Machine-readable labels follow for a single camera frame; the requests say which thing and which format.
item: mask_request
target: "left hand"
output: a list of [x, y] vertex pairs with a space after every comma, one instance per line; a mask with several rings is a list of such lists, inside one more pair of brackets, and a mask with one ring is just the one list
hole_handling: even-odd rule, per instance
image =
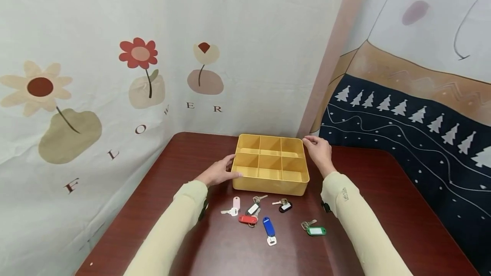
[[235, 154], [228, 155], [220, 161], [216, 161], [206, 171], [196, 177], [195, 180], [203, 182], [207, 187], [217, 185], [229, 179], [242, 177], [239, 172], [227, 172], [227, 167], [232, 165]]

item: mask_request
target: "white tree print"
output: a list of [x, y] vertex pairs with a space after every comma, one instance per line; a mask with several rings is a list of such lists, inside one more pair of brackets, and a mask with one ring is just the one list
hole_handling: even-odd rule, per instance
[[430, 128], [430, 132], [440, 133], [440, 127], [442, 127], [443, 122], [443, 113], [436, 120], [432, 121], [431, 124], [428, 125]]
[[350, 102], [349, 104], [350, 105], [353, 105], [354, 106], [359, 106], [360, 105], [360, 101], [361, 101], [361, 96], [363, 95], [363, 90], [361, 90], [361, 92], [358, 94], [358, 96], [355, 97], [355, 99], [353, 99], [352, 102]]
[[462, 141], [457, 147], [459, 148], [459, 153], [468, 154], [469, 147], [471, 147], [472, 140], [474, 140], [474, 135], [476, 132], [472, 132], [465, 140]]
[[373, 92], [368, 96], [367, 100], [362, 104], [365, 109], [367, 107], [372, 107], [372, 102], [373, 102]]
[[484, 148], [483, 151], [471, 159], [476, 162], [477, 167], [482, 167], [483, 165], [491, 167], [491, 146]]
[[338, 101], [348, 101], [346, 98], [348, 98], [348, 93], [349, 93], [349, 86], [346, 86], [345, 89], [340, 91], [335, 98], [337, 98]]
[[394, 115], [406, 116], [406, 114], [404, 114], [404, 112], [406, 112], [406, 101], [407, 99], [404, 99], [403, 102], [401, 102], [399, 105], [391, 110], [392, 112], [394, 112]]
[[413, 122], [420, 122], [423, 124], [423, 118], [425, 117], [425, 113], [426, 113], [425, 108], [426, 108], [426, 106], [421, 108], [418, 112], [411, 115], [411, 117], [409, 119]]
[[442, 136], [443, 143], [449, 143], [450, 145], [453, 145], [453, 140], [455, 140], [455, 135], [457, 133], [458, 127], [459, 123], [457, 123], [457, 125], [455, 125], [451, 130], [445, 133], [444, 136]]
[[377, 109], [379, 111], [382, 111], [383, 109], [389, 109], [390, 107], [390, 95], [387, 96], [386, 99], [384, 99], [384, 101], [378, 105]]

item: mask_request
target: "table surface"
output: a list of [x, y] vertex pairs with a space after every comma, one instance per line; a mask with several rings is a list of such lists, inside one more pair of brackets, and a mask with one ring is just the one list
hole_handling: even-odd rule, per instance
[[[236, 144], [236, 137], [176, 134], [76, 275], [123, 275], [181, 185], [234, 153]], [[391, 154], [333, 147], [332, 158], [336, 168], [358, 186], [415, 276], [477, 275]], [[307, 164], [310, 182], [304, 196], [288, 198], [293, 204], [290, 211], [281, 214], [278, 206], [270, 204], [281, 195], [269, 194], [261, 205], [260, 218], [269, 216], [274, 224], [276, 246], [267, 245], [261, 223], [249, 228], [220, 214], [231, 207], [234, 196], [245, 208], [258, 195], [234, 190], [231, 182], [225, 182], [210, 188], [206, 216], [185, 237], [169, 275], [363, 275], [341, 224], [321, 208], [319, 170], [309, 158]], [[302, 230], [301, 222], [312, 219], [326, 228], [325, 236], [310, 237]]]

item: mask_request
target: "beige long-sleeve top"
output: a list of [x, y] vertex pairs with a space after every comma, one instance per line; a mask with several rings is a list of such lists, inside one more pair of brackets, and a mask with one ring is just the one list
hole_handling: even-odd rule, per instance
[[[124, 276], [168, 275], [184, 236], [198, 221], [207, 192], [207, 187], [196, 180], [179, 189]], [[412, 275], [348, 177], [338, 172], [330, 173], [324, 179], [321, 197], [343, 225], [366, 276]]]

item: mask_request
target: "hand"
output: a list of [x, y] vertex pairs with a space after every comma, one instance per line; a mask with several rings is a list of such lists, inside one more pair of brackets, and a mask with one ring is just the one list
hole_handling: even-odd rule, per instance
[[331, 160], [332, 148], [328, 141], [316, 136], [305, 136], [302, 142], [324, 178], [336, 172]]
[[220, 161], [216, 161], [206, 171], [196, 177], [195, 180], [203, 182], [207, 187], [214, 186], [229, 179], [242, 177], [239, 172], [227, 172], [227, 167], [232, 165], [235, 154], [228, 155]]

